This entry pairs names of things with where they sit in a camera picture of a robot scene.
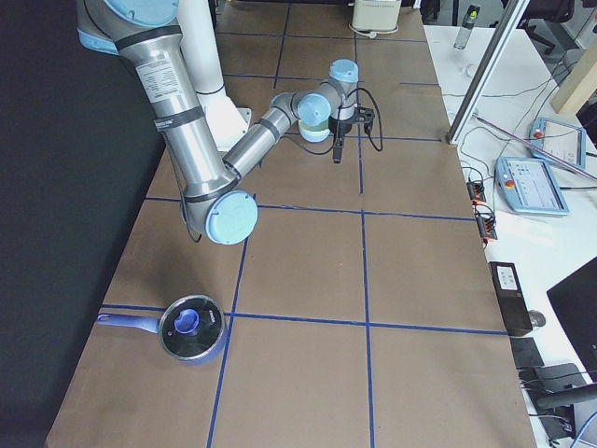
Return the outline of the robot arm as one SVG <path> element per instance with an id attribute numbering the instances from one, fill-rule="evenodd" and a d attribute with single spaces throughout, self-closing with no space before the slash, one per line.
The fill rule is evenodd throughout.
<path id="1" fill-rule="evenodd" d="M 83 47 L 134 67 L 169 149 L 191 235 L 221 245 L 246 239 L 258 211 L 238 188 L 243 179 L 295 122 L 355 117 L 358 66 L 340 59 L 315 89 L 281 93 L 253 125 L 235 125 L 206 1 L 79 1 L 76 13 Z"/>

